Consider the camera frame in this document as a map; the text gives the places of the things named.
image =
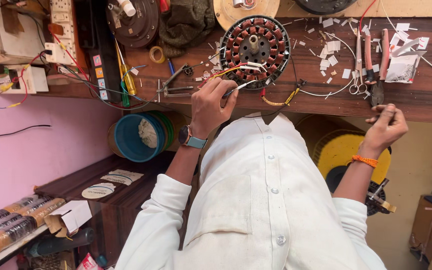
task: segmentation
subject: white wire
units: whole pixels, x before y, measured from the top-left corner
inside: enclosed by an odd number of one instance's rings
[[[397,33],[396,27],[394,27],[393,22],[389,19],[388,13],[386,12],[386,9],[384,8],[384,4],[382,3],[382,0],[380,0],[379,2],[381,3],[382,10],[384,11],[384,14],[386,14],[386,18],[388,19],[388,21],[389,21],[389,23],[391,24],[391,26],[394,28],[394,31],[396,31],[396,33]],[[432,64],[431,64],[428,60],[426,60],[426,59],[425,59],[424,57],[422,57],[422,56],[421,56],[421,58],[422,58],[424,61],[426,61],[426,63],[428,63],[428,64],[432,67]]]
[[[351,47],[349,46],[349,45],[347,45],[347,43],[346,42],[344,42],[342,39],[340,39],[340,38],[338,38],[335,34],[329,34],[328,32],[325,32],[326,34],[328,34],[328,35],[330,35],[330,36],[332,36],[333,38],[336,38],[336,39],[338,39],[338,40],[340,40],[341,42],[343,42],[344,43],[344,45],[346,45],[346,47],[351,51],[351,53],[353,54],[353,56],[354,56],[354,60],[356,60],[356,55],[354,54],[354,52],[353,52],[353,50],[351,49]],[[343,88],[341,88],[340,90],[338,90],[338,91],[336,91],[336,92],[329,92],[329,94],[327,94],[327,95],[318,95],[318,94],[313,94],[313,93],[309,93],[309,92],[306,92],[306,91],[304,91],[304,90],[301,90],[300,89],[300,91],[301,92],[303,92],[303,93],[306,93],[306,94],[309,94],[309,95],[312,95],[312,96],[319,96],[319,97],[329,97],[329,96],[332,96],[332,95],[335,95],[335,94],[337,94],[337,93],[339,93],[339,92],[341,92],[341,91],[343,91],[344,89],[346,89],[346,87],[348,87],[351,83],[353,82],[353,80],[350,80],[349,81],[349,83],[348,84],[346,84],[346,86],[344,86]]]

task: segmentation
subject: bangle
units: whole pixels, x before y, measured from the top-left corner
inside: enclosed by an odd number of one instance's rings
[[[376,159],[372,159],[372,158],[364,158],[364,157],[362,157],[362,156],[359,156],[359,155],[354,155],[353,156],[353,160],[352,160],[353,162],[354,161],[360,161],[360,162],[362,162],[362,163],[366,163],[366,164],[368,164],[369,166],[371,166],[371,167],[373,167],[373,168],[375,168],[376,166],[377,166],[377,164],[378,164],[378,160]]]

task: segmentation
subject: shirt sleeve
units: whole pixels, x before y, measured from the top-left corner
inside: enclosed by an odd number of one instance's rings
[[[351,239],[357,253],[371,270],[386,270],[381,258],[366,243],[367,207],[351,199],[333,198],[333,204],[343,225],[343,229]]]
[[[151,199],[141,206],[115,270],[158,270],[165,266],[180,245],[178,230],[190,191],[190,185],[158,175]]]

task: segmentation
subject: man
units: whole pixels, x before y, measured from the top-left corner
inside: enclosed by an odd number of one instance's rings
[[[228,120],[237,90],[216,78],[193,94],[193,118],[166,174],[142,205],[116,270],[385,269],[366,244],[364,205],[373,167],[408,128],[401,110],[381,113],[331,197],[301,135],[284,115],[266,125],[259,114],[226,126],[201,163],[183,250],[178,230],[201,147]]]

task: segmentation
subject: yellow screwdriver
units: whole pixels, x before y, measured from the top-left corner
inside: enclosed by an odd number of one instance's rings
[[[124,74],[124,83],[126,84],[126,90],[128,91],[128,94],[136,95],[135,83],[133,81],[133,78],[131,77],[131,75],[129,75],[128,72],[131,69],[131,67],[124,63],[123,55],[121,54],[121,49],[117,41],[116,41],[116,46],[118,47],[118,52],[121,58],[121,70],[123,71]]]

